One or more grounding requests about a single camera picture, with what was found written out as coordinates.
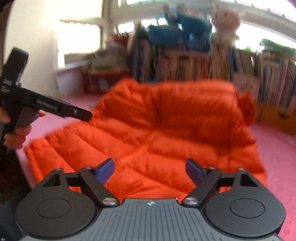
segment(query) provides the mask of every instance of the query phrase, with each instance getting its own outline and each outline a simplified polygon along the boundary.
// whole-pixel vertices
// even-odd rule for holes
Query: orange puffer jacket
[[[75,172],[115,160],[105,186],[118,199],[182,200],[195,185],[185,160],[224,172],[247,168],[263,184],[266,174],[248,125],[250,95],[223,81],[138,84],[123,79],[99,101],[90,122],[74,122],[26,147],[40,182],[61,167]]]

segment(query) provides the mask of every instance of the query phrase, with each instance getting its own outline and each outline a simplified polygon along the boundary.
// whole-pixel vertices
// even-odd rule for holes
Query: finger
[[[45,111],[40,110],[40,111],[38,112],[38,114],[39,114],[39,117],[44,117],[44,116],[45,116]]]
[[[26,137],[9,133],[4,136],[4,140],[10,144],[20,145],[26,141]]]
[[[3,143],[8,149],[22,149],[22,144],[15,144],[5,141]]]
[[[27,127],[17,128],[15,130],[15,133],[20,136],[27,136],[28,134],[30,134],[31,130],[32,130],[32,127],[27,126]]]
[[[11,121],[9,115],[3,107],[0,107],[0,122],[3,124],[7,124]]]

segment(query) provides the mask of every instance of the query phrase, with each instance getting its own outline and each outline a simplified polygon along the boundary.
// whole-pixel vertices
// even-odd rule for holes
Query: silver screw
[[[108,206],[112,206],[117,203],[117,199],[114,197],[106,197],[103,199],[103,203]]]
[[[195,197],[187,197],[183,201],[187,205],[196,205],[196,204],[198,204],[198,200]]]

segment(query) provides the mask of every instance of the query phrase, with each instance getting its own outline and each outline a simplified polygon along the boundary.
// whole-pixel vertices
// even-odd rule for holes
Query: blue stuffed toy
[[[168,26],[149,26],[148,39],[155,46],[207,52],[210,49],[212,25],[202,16],[189,12],[182,5],[176,14],[168,5],[163,7]]]

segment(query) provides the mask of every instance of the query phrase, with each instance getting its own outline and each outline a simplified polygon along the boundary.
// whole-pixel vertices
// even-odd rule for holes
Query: pink surface
[[[98,99],[97,95],[84,95],[71,97],[65,101],[81,108],[90,109]],[[40,138],[72,121],[75,119],[63,119],[47,113],[45,117],[39,118],[32,124],[33,129],[27,137],[25,145],[28,145],[32,139]],[[284,241],[294,241],[296,237],[296,138],[259,124],[251,126],[250,130],[257,138],[260,154],[268,174],[268,187],[286,208],[287,216],[280,237]],[[17,155],[30,186],[34,187],[36,181],[24,150],[18,150]]]

